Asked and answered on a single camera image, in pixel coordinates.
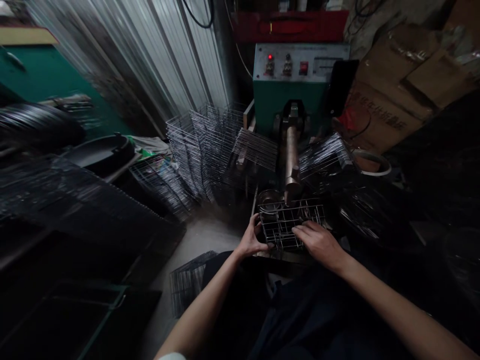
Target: person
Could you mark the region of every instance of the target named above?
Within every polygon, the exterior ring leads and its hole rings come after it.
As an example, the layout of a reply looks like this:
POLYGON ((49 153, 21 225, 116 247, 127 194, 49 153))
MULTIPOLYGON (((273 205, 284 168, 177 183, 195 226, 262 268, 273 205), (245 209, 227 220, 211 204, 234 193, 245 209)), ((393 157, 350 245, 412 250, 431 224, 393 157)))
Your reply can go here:
MULTIPOLYGON (((239 264, 241 264, 245 258, 255 253, 269 249, 267 244, 260 243, 257 239, 257 234, 261 230, 261 224, 258 220, 258 214, 251 217, 238 247, 224 261, 208 285, 206 285, 178 320, 158 350, 154 358, 155 360, 192 359, 198 355, 215 325, 222 304, 228 293, 229 285, 234 278, 239 264)), ((333 235, 318 223, 306 221, 302 225, 294 227, 292 232, 303 242, 311 256, 318 261, 323 268, 332 272, 334 274, 333 277, 338 278, 339 281, 348 284, 346 285, 347 288, 350 290, 353 289, 374 309, 383 322, 393 330, 399 342, 402 343, 409 354, 415 359, 479 359, 468 346, 451 332, 390 288, 353 256, 347 253, 333 235)), ((335 291, 336 288, 337 286, 335 285, 334 288, 331 288, 331 291, 335 291)), ((274 331, 270 331, 266 334, 271 335, 274 333, 274 331)), ((329 337, 328 341, 331 343, 334 341, 333 339, 333 337, 329 337)), ((314 342, 321 342, 321 339, 316 339, 314 342)), ((322 351, 325 351, 325 349, 331 350, 330 348, 332 347, 332 344, 330 344, 324 347, 322 351)), ((303 357, 300 355, 300 352, 296 354, 297 355, 288 355, 284 358, 310 358, 308 356, 303 357)), ((348 354, 347 358, 355 358, 351 356, 350 352, 348 354)), ((316 357, 316 359, 318 358, 339 359, 341 356, 316 357)))

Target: corrugated metal wall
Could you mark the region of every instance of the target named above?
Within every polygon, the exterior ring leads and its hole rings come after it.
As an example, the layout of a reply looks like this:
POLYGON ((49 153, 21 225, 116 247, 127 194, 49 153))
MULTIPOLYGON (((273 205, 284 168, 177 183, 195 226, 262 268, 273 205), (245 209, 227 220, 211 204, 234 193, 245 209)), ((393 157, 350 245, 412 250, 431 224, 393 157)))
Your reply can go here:
MULTIPOLYGON (((186 2, 207 24, 208 0, 186 2)), ((235 100, 227 52, 219 48, 225 32, 217 20, 209 29, 195 24, 182 0, 30 0, 27 6, 58 38, 58 50, 130 122, 149 121, 163 135, 173 116, 235 100)))

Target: pipe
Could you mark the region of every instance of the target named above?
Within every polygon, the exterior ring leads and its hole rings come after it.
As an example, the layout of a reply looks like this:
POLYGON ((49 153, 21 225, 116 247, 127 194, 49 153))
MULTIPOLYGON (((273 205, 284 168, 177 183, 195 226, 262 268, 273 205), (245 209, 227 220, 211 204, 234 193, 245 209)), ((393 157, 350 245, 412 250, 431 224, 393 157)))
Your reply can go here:
POLYGON ((297 145, 297 127, 291 125, 286 130, 285 204, 287 206, 302 191, 298 178, 299 149, 297 145))

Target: left hand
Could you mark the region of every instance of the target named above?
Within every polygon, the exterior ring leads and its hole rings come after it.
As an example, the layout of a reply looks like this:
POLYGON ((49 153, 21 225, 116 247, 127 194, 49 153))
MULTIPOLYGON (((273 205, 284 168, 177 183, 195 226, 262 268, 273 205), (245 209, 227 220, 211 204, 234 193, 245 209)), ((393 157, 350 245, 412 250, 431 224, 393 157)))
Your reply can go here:
POLYGON ((260 216, 258 213, 254 214, 250 218, 250 223, 241 238, 240 244, 236 247, 235 252, 243 259, 256 254, 261 251, 268 251, 271 247, 266 243, 261 243, 257 239, 257 235, 262 229, 262 223, 259 221, 260 216))

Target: green metal cabinet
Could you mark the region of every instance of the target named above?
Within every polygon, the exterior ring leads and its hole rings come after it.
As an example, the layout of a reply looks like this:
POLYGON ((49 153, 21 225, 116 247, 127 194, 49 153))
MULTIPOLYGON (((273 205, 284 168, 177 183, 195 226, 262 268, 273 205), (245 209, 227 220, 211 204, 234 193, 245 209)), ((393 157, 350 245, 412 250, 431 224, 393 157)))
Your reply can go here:
POLYGON ((100 94, 52 45, 5 46, 0 48, 0 92, 14 101, 37 103, 51 97, 75 93, 89 96, 103 125, 88 131, 89 138, 113 132, 132 131, 100 94), (24 69, 7 56, 15 55, 24 69))

